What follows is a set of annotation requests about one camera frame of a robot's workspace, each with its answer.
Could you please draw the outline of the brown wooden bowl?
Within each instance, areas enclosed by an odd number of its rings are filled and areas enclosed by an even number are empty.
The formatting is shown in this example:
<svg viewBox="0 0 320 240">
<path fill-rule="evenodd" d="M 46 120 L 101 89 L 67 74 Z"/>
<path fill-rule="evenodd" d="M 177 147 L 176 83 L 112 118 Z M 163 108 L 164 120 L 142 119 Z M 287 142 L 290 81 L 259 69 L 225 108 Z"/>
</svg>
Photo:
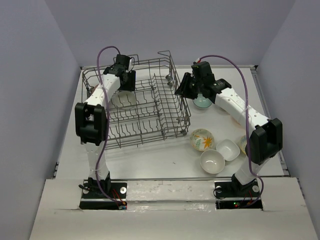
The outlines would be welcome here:
<svg viewBox="0 0 320 240">
<path fill-rule="evenodd" d="M 94 91 L 97 89 L 99 85 L 97 84 L 96 86 L 92 87 L 91 90 L 90 90 L 90 93 L 93 94 Z"/>
</svg>

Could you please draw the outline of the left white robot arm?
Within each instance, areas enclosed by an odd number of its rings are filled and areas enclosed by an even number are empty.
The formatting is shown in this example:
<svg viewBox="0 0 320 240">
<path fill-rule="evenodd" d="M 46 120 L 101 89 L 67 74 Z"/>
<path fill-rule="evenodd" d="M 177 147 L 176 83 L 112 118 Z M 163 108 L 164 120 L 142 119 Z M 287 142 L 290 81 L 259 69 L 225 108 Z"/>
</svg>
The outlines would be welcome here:
<svg viewBox="0 0 320 240">
<path fill-rule="evenodd" d="M 75 132 L 84 144 L 88 162 L 89 179 L 97 181 L 93 191 L 104 198 L 110 194 L 111 185 L 105 180 L 109 169 L 103 153 L 110 123 L 107 108 L 111 97 L 117 91 L 133 92 L 136 86 L 136 72 L 131 68 L 132 58 L 118 54 L 115 63 L 104 72 L 98 72 L 99 84 L 84 102 L 75 105 Z"/>
</svg>

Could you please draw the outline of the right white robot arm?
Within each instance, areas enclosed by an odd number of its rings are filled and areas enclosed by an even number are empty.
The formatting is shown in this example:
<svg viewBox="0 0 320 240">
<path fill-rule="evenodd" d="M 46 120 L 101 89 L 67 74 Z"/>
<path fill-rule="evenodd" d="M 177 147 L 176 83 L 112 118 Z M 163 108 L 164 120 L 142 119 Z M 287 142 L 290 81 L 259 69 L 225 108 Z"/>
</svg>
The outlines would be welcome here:
<svg viewBox="0 0 320 240">
<path fill-rule="evenodd" d="M 249 106 L 225 79 L 216 79 L 207 61 L 196 62 L 192 72 L 186 72 L 175 94 L 196 99 L 198 94 L 225 110 L 245 127 L 247 160 L 232 176 L 230 190 L 242 196 L 264 164 L 283 148 L 283 124 L 278 118 L 269 118 Z"/>
</svg>

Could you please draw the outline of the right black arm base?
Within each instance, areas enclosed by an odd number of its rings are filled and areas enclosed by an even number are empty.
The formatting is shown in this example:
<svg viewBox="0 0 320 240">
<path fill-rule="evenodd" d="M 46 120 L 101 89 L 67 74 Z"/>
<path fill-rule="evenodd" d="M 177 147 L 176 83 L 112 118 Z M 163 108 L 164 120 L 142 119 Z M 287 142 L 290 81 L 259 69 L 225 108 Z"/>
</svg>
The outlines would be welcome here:
<svg viewBox="0 0 320 240">
<path fill-rule="evenodd" d="M 261 191 L 256 179 L 241 185 L 234 177 L 214 183 L 212 191 L 217 210 L 263 209 Z"/>
</svg>

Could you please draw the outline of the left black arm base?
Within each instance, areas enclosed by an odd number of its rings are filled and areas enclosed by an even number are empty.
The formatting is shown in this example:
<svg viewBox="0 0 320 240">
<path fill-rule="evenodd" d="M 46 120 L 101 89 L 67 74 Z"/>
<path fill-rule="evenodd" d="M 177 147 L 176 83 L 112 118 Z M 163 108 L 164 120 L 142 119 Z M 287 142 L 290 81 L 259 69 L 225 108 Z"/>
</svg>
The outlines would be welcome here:
<svg viewBox="0 0 320 240">
<path fill-rule="evenodd" d="M 110 198 L 106 197 L 98 186 L 91 187 L 88 180 L 84 180 L 78 187 L 81 189 L 81 210 L 127 210 L 128 183 L 125 181 L 110 182 L 110 190 L 107 193 Z"/>
</svg>

